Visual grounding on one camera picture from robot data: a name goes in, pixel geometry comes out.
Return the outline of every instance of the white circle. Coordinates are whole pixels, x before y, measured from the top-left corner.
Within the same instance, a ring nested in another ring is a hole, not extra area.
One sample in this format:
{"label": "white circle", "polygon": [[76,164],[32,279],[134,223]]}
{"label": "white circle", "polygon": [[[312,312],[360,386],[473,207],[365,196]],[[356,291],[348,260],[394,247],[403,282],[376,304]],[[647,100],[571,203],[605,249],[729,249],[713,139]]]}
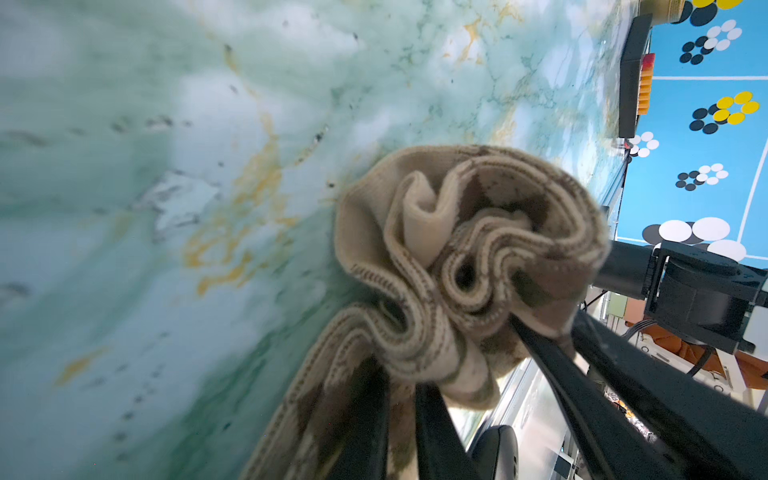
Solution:
{"label": "white circle", "polygon": [[694,223],[692,230],[701,240],[722,240],[730,233],[730,225],[722,218],[705,217]]}
{"label": "white circle", "polygon": [[746,257],[746,248],[744,245],[733,240],[718,240],[717,242],[712,242],[707,247],[707,252],[717,253],[718,255],[728,257],[737,262],[744,260],[744,257]]}
{"label": "white circle", "polygon": [[741,28],[734,28],[733,30],[728,32],[728,40],[736,40],[741,36]]}
{"label": "white circle", "polygon": [[667,220],[659,227],[659,235],[670,242],[682,242],[690,237],[690,225],[682,220]]}

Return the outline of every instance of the black circle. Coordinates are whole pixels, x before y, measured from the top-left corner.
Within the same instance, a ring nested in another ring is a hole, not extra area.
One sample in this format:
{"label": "black circle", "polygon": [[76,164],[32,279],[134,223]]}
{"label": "black circle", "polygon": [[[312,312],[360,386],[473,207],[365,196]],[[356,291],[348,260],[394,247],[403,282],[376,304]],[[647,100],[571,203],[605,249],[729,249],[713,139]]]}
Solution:
{"label": "black circle", "polygon": [[645,227],[643,229],[643,240],[647,241],[651,245],[661,243],[663,238],[661,238],[661,235],[659,234],[659,227],[661,227],[661,225],[658,223]]}
{"label": "black circle", "polygon": [[672,25],[677,25],[678,23],[685,22],[688,17],[690,17],[690,13],[694,10],[694,5],[690,3],[689,1],[686,1],[685,4],[683,4],[683,14],[680,16],[680,20],[677,22],[672,22]]}
{"label": "black circle", "polygon": [[717,15],[717,4],[712,2],[706,7],[697,8],[690,14],[690,24],[702,27],[712,21]]}

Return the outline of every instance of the beige towel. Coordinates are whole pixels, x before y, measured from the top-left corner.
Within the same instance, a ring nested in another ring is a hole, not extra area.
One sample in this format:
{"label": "beige towel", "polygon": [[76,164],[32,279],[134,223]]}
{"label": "beige towel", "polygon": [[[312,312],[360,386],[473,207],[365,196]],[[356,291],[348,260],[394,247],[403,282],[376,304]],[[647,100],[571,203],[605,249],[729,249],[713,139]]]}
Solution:
{"label": "beige towel", "polygon": [[342,198],[336,256],[382,294],[341,310],[307,354],[242,475],[322,478],[376,363],[392,378],[388,472],[415,478],[413,392],[490,409],[527,352],[514,313],[570,348],[577,304],[607,255],[605,219],[570,175],[521,151],[414,147]]}

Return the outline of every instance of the dark spot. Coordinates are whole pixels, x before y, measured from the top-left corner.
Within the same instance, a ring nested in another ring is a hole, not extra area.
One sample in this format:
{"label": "dark spot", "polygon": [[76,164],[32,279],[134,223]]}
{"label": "dark spot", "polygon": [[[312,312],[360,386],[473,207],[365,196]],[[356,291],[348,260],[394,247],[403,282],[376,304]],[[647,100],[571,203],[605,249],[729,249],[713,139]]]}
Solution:
{"label": "dark spot", "polygon": [[461,265],[456,270],[456,286],[461,290],[469,290],[472,284],[475,282],[475,267],[470,263]]}
{"label": "dark spot", "polygon": [[114,122],[110,127],[112,128],[113,131],[115,131],[115,132],[117,132],[119,134],[124,134],[125,132],[128,131],[128,129],[127,129],[127,127],[125,125],[119,124],[117,122]]}
{"label": "dark spot", "polygon": [[91,382],[89,382],[89,383],[86,383],[85,385],[83,385],[83,390],[87,390],[87,389],[93,389],[93,388],[95,388],[95,387],[98,387],[98,386],[104,385],[104,383],[105,383],[105,382],[107,382],[107,379],[106,379],[106,378],[104,378],[103,376],[100,376],[100,377],[98,377],[97,379],[94,379],[93,381],[91,381]]}
{"label": "dark spot", "polygon": [[48,144],[47,141],[45,141],[44,138],[39,137],[35,134],[31,134],[28,131],[7,131],[5,134],[10,137],[11,139],[22,141],[26,144],[31,145],[32,147],[44,147]]}
{"label": "dark spot", "polygon": [[685,2],[685,4],[683,5],[683,14],[680,16],[680,20],[678,20],[677,22],[672,22],[672,25],[685,22],[688,19],[688,17],[690,17],[690,13],[693,10],[694,10],[693,4],[690,3],[690,1]]}
{"label": "dark spot", "polygon": [[694,27],[702,27],[712,21],[717,15],[717,4],[710,3],[706,7],[697,8],[690,14],[690,24]]}

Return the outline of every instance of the cable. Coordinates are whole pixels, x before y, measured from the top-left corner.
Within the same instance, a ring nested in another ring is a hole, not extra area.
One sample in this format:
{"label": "cable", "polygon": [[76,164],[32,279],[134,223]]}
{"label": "cable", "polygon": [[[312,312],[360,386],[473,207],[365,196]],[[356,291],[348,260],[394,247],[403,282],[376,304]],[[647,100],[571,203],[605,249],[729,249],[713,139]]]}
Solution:
{"label": "cable", "polygon": [[699,372],[699,370],[701,370],[702,367],[704,367],[704,365],[707,364],[707,362],[709,361],[709,359],[710,359],[710,357],[712,356],[713,353],[715,353],[715,347],[713,347],[711,345],[705,346],[704,347],[704,354],[701,356],[699,361],[696,362],[696,365],[694,365],[694,367],[692,369],[688,370],[688,375],[689,376],[696,375]]}
{"label": "cable", "polygon": [[603,290],[603,293],[601,293],[600,295],[598,295],[598,296],[596,296],[595,298],[593,298],[592,300],[590,300],[590,301],[589,301],[589,303],[584,303],[584,302],[582,302],[582,303],[584,303],[584,306],[583,306],[581,309],[582,309],[582,310],[586,310],[586,309],[588,309],[588,308],[589,308],[589,306],[590,306],[592,303],[595,303],[595,302],[597,302],[597,301],[598,301],[598,300],[599,300],[599,299],[600,299],[600,298],[601,298],[603,295],[605,295],[606,293],[608,293],[608,291],[607,291],[607,290]]}
{"label": "cable", "polygon": [[621,336],[623,339],[630,339],[635,333],[640,332],[641,330],[645,330],[649,326],[656,325],[656,320],[654,319],[646,319],[642,320],[640,322],[635,323],[629,330],[624,332],[624,334]]}

